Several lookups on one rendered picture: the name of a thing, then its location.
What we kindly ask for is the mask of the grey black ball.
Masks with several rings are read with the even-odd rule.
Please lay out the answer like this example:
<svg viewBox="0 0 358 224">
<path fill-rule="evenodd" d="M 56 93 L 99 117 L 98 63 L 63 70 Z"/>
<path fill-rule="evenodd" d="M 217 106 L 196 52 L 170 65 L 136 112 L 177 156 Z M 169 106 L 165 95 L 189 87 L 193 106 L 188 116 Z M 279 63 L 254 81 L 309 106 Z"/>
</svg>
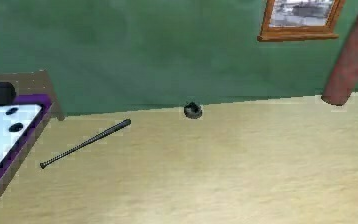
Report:
<svg viewBox="0 0 358 224">
<path fill-rule="evenodd" d="M 190 102 L 184 106 L 184 114 L 189 119 L 198 119 L 202 116 L 202 107 L 195 102 Z"/>
</svg>

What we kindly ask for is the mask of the black baseball bat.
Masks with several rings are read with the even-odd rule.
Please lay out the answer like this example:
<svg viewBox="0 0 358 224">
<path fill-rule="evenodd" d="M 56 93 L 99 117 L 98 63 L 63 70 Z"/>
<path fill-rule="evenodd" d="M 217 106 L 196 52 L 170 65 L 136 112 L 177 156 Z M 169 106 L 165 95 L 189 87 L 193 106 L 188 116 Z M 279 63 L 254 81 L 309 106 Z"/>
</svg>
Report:
<svg viewBox="0 0 358 224">
<path fill-rule="evenodd" d="M 40 162 L 39 166 L 40 166 L 41 169 L 45 169 L 50 164 L 52 164 L 52 163 L 54 163 L 54 162 L 56 162 L 56 161 L 58 161 L 58 160 L 60 160 L 60 159 L 62 159 L 64 157 L 76 152 L 77 150 L 82 149 L 82 148 L 84 148 L 84 147 L 86 147 L 86 146 L 88 146 L 90 144 L 93 144 L 93 143 L 95 143 L 95 142 L 97 142 L 97 141 L 99 141 L 99 140 L 101 140 L 101 139 L 103 139 L 103 138 L 115 133 L 115 132 L 118 132 L 119 130 L 121 130 L 121 129 L 127 127 L 127 126 L 130 126 L 131 123 L 132 123 L 131 119 L 125 119 L 125 120 L 121 121 L 120 123 L 117 123 L 117 124 L 107 128 L 107 129 L 105 129 L 104 131 L 96 134 L 95 136 L 85 140 L 84 142 L 80 143 L 79 145 L 76 145 L 73 148 L 71 148 L 71 149 L 69 149 L 69 150 L 67 150 L 67 151 L 65 151 L 65 152 L 63 152 L 61 154 L 58 154 L 58 155 L 54 156 L 53 158 L 51 158 L 49 160 L 46 160 L 44 162 Z"/>
</svg>

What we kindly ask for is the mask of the wooden framed picture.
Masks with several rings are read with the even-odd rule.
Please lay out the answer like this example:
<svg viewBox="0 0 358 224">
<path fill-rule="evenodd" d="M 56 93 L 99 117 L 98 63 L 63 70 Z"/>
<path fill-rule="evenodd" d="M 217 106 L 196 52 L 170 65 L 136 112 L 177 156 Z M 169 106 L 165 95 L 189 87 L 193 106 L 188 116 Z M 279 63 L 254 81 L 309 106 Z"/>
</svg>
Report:
<svg viewBox="0 0 358 224">
<path fill-rule="evenodd" d="M 346 0 L 266 0 L 259 42 L 336 39 Z"/>
</svg>

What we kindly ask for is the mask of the purple framed bed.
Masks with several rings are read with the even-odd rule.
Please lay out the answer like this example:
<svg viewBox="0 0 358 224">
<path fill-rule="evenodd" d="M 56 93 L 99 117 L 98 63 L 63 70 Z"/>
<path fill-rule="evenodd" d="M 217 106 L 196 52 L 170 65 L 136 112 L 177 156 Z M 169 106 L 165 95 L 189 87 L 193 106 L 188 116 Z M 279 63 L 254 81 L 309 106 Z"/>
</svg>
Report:
<svg viewBox="0 0 358 224">
<path fill-rule="evenodd" d="M 0 106 L 0 197 L 52 118 L 65 115 L 47 71 L 0 74 L 15 100 Z"/>
</svg>

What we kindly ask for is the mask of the red cylindrical post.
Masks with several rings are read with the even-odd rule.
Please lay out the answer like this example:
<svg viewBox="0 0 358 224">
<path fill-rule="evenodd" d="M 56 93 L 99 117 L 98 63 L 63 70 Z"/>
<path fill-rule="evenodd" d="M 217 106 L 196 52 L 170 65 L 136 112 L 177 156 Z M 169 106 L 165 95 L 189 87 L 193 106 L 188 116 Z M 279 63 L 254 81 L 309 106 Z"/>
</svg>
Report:
<svg viewBox="0 0 358 224">
<path fill-rule="evenodd" d="M 326 82 L 321 99 L 342 106 L 358 82 L 358 16 Z"/>
</svg>

